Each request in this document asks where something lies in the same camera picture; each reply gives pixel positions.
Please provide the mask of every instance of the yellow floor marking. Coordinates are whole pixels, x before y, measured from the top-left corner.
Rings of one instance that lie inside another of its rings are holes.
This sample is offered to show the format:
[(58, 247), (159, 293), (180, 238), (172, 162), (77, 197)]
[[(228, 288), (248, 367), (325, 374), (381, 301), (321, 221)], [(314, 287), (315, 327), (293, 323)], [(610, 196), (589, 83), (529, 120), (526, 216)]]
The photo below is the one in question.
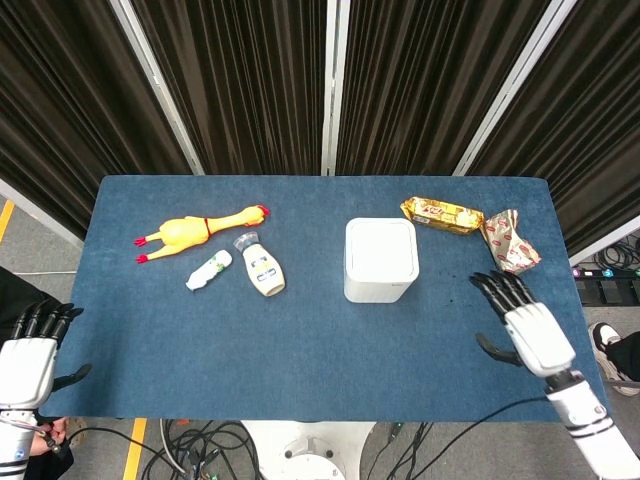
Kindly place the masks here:
[(8, 200), (4, 204), (4, 208), (2, 209), (2, 213), (0, 213), (0, 242), (2, 242), (2, 237), (4, 237), (4, 232), (7, 229), (7, 225), (9, 225), (9, 220), (11, 219), (11, 214), (13, 213), (13, 202)]
[[(144, 441), (144, 431), (147, 428), (146, 418), (136, 418), (133, 422), (133, 431), (131, 432), (131, 438), (135, 441), (142, 443)], [(124, 474), (122, 480), (136, 480), (138, 476), (138, 465), (140, 464), (140, 454), (142, 453), (142, 447), (135, 443), (129, 444), (129, 454), (127, 455), (127, 463), (124, 467)]]

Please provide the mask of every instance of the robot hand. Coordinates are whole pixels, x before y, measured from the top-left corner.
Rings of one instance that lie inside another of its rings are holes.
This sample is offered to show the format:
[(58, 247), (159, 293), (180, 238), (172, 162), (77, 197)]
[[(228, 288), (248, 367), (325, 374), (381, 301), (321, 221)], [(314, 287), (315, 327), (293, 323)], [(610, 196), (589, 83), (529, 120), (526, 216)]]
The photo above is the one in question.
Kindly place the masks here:
[(545, 379), (547, 398), (597, 475), (640, 478), (640, 460), (582, 374), (571, 371), (575, 352), (549, 309), (512, 273), (475, 273), (470, 280), (489, 300), (516, 350), (499, 350), (478, 333), (480, 347), (495, 360), (524, 365)]
[(34, 412), (52, 391), (82, 380), (91, 369), (83, 365), (73, 375), (54, 380), (56, 351), (83, 310), (65, 304), (46, 314), (49, 305), (45, 301), (25, 310), (0, 350), (0, 477), (8, 480), (23, 478), (34, 432), (58, 448), (37, 426)]

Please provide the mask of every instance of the yellow snack wrapper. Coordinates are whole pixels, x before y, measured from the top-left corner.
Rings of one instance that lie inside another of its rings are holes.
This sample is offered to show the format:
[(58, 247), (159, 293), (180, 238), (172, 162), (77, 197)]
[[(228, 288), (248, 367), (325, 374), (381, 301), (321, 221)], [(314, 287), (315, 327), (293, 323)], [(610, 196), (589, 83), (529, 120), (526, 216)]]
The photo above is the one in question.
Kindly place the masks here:
[(518, 211), (505, 210), (488, 219), (482, 229), (493, 259), (500, 270), (521, 273), (540, 263), (540, 255), (516, 233)]
[(411, 197), (400, 208), (413, 222), (464, 235), (480, 228), (484, 221), (479, 210), (431, 198)]

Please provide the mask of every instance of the white box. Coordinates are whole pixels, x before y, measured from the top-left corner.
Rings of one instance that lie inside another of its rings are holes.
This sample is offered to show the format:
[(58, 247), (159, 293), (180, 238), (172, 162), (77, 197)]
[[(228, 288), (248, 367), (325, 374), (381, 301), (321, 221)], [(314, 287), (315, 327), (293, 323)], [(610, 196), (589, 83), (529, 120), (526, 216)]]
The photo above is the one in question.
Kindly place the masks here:
[(404, 218), (347, 223), (344, 295), (355, 303), (393, 303), (418, 278), (416, 229)]

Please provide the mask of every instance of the person's hand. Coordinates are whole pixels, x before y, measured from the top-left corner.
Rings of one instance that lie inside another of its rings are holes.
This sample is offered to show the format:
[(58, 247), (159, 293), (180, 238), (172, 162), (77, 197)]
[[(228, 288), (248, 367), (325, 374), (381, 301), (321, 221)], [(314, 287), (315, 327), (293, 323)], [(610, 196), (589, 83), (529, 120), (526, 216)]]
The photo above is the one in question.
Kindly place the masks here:
[[(51, 435), (53, 441), (60, 445), (64, 442), (64, 439), (67, 436), (67, 425), (69, 423), (69, 419), (67, 417), (59, 418), (55, 420), (53, 423), (49, 423), (46, 425), (42, 425), (42, 428)], [(42, 436), (37, 433), (33, 437), (33, 442), (31, 443), (31, 456), (42, 455), (49, 451), (49, 447), (47, 446), (47, 442), (44, 441)]]

